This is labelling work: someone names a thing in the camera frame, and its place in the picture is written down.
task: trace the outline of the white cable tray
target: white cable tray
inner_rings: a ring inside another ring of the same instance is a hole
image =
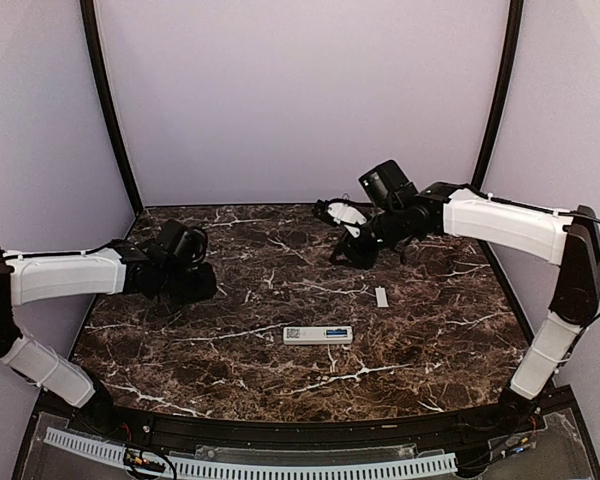
[[[44,442],[105,465],[127,468],[122,463],[125,447],[119,443],[101,441],[52,427],[47,429]],[[146,458],[164,465],[160,457],[150,452],[146,454]],[[169,455],[169,460],[176,467],[178,479],[183,480],[409,480],[454,473],[458,470],[454,453],[395,462],[320,467],[239,465],[206,462],[174,455]],[[168,466],[162,477],[172,477]]]

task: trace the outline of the qr code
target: qr code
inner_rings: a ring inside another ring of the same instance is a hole
[[[287,338],[300,338],[300,329],[287,328]]]

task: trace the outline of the brown marble surface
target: brown marble surface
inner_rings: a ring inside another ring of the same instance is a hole
[[[370,271],[335,267],[342,231],[308,205],[151,208],[130,240],[169,218],[207,229],[219,291],[171,316],[140,295],[97,301],[74,360],[119,405],[262,421],[426,414],[496,401],[524,353],[472,240],[427,238],[405,265],[383,251]],[[286,346],[286,325],[352,325],[354,342]]]

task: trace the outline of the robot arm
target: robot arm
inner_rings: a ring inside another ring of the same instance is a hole
[[[381,214],[349,223],[333,212],[346,211],[354,218],[351,202],[318,201],[314,207],[318,218],[348,227],[331,257],[335,264],[371,268],[382,248],[428,234],[447,234],[522,250],[560,267],[549,313],[501,397],[518,410],[521,405],[529,408],[598,310],[600,235],[590,220],[595,218],[593,210],[522,205],[448,183],[418,192],[393,160],[363,175],[360,183]]]
[[[216,281],[204,263],[206,248],[203,230],[173,220],[145,245],[113,240],[90,251],[53,253],[0,248],[0,362],[68,404],[88,407],[96,400],[97,380],[22,332],[13,321],[12,307],[95,293],[142,293],[149,298],[164,293],[181,304],[211,298]]]

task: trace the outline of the black frame pole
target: black frame pole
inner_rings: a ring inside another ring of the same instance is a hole
[[[487,128],[482,139],[480,154],[476,162],[476,168],[471,179],[471,186],[482,188],[484,179],[487,176],[489,161],[493,153],[493,147],[498,136],[498,128],[502,120],[504,104],[507,100],[509,90],[509,81],[513,70],[513,61],[516,56],[516,47],[518,45],[518,35],[520,33],[520,24],[522,23],[522,6],[524,0],[511,0],[509,3],[509,18],[507,19],[507,30],[504,37],[504,46],[502,48],[502,58],[500,60],[500,69],[498,71],[498,80],[496,89],[493,93],[491,102],[491,111],[487,120]]]
[[[113,153],[116,157],[118,169],[122,176],[124,188],[127,191],[129,202],[136,215],[140,214],[144,209],[138,185],[133,177],[131,164],[127,151],[124,148],[118,117],[113,106],[113,98],[111,97],[111,89],[107,79],[107,71],[104,65],[104,56],[102,55],[102,46],[100,44],[100,35],[98,34],[98,23],[96,21],[96,11],[93,0],[80,0],[80,9],[82,10],[82,22],[84,24],[84,33],[87,38],[87,47],[89,49],[89,58],[91,59],[91,68],[93,77],[100,98],[100,107],[102,115],[107,125],[109,132],[109,140],[113,148]]]

